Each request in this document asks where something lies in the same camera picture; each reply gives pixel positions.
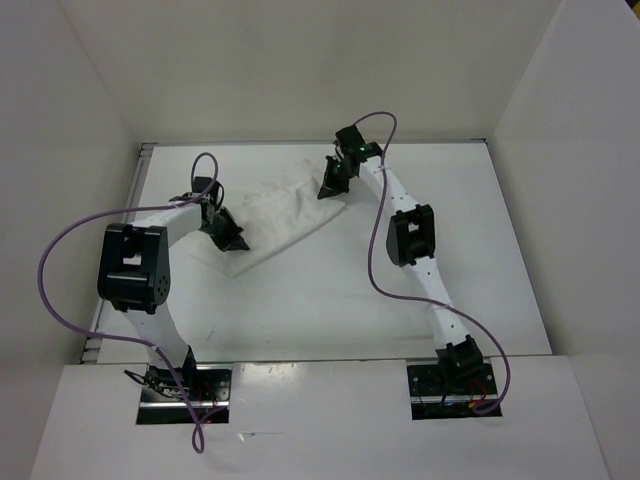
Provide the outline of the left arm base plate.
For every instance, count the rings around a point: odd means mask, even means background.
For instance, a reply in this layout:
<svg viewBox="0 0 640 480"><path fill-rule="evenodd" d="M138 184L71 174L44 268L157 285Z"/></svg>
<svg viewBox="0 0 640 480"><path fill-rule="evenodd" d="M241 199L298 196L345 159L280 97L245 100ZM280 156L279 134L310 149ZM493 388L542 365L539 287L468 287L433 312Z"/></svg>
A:
<svg viewBox="0 0 640 480"><path fill-rule="evenodd" d="M196 413L205 424L229 421L233 366L231 364L199 364L195 384L183 382ZM141 387L136 423L138 425L192 424L184 398L168 371L149 367L144 374L124 373Z"/></svg>

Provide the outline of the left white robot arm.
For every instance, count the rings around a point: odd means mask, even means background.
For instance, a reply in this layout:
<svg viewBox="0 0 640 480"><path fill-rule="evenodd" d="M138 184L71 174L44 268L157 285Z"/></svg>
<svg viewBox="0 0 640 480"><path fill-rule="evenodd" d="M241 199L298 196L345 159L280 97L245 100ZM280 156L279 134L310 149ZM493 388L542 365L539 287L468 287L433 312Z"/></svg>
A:
<svg viewBox="0 0 640 480"><path fill-rule="evenodd" d="M197 176L191 190L165 210L105 230L98 274L99 296L134 327L149 355L145 381L163 384L176 399L192 397L203 385L190 345L178 333L167 300L171 289L170 248L193 233L205 234L222 252L248 251L243 229L223 206L224 187Z"/></svg>

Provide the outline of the white pleated skirt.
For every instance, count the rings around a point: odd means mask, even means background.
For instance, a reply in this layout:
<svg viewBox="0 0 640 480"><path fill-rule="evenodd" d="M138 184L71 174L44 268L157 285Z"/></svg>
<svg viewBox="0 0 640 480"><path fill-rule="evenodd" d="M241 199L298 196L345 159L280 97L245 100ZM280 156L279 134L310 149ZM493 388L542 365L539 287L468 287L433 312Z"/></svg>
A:
<svg viewBox="0 0 640 480"><path fill-rule="evenodd" d="M249 249L222 252L211 242L199 240L191 257L227 278L236 278L281 253L344 210L342 201L317 198L322 179L320 163L303 159L279 178L264 181L231 207Z"/></svg>

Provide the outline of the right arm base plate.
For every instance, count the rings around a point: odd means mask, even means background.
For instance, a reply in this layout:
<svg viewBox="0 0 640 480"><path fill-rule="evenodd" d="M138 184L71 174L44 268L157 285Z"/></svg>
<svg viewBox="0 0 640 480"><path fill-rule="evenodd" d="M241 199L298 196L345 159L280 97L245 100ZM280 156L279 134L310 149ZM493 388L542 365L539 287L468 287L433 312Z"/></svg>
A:
<svg viewBox="0 0 640 480"><path fill-rule="evenodd" d="M490 363L471 379L447 384L436 363L406 366L413 420L444 420L474 417L500 417L501 408L479 414L499 396Z"/></svg>

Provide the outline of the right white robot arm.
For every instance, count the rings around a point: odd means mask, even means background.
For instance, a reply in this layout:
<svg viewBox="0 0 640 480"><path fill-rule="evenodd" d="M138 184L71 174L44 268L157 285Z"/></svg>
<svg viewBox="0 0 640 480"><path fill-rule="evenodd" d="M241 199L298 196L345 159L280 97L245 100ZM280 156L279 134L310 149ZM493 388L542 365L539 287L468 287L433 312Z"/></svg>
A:
<svg viewBox="0 0 640 480"><path fill-rule="evenodd" d="M463 323L465 317L452 306L439 273L433 208L418 203L388 166L374 161L383 157L383 149L376 142L367 143L356 126L338 130L334 146L335 153L326 157L318 197L346 194L350 181L358 177L379 199L379 214L386 214L389 220L387 256L419 292L415 299L433 307L429 323L442 395L462 392L480 375L484 360Z"/></svg>

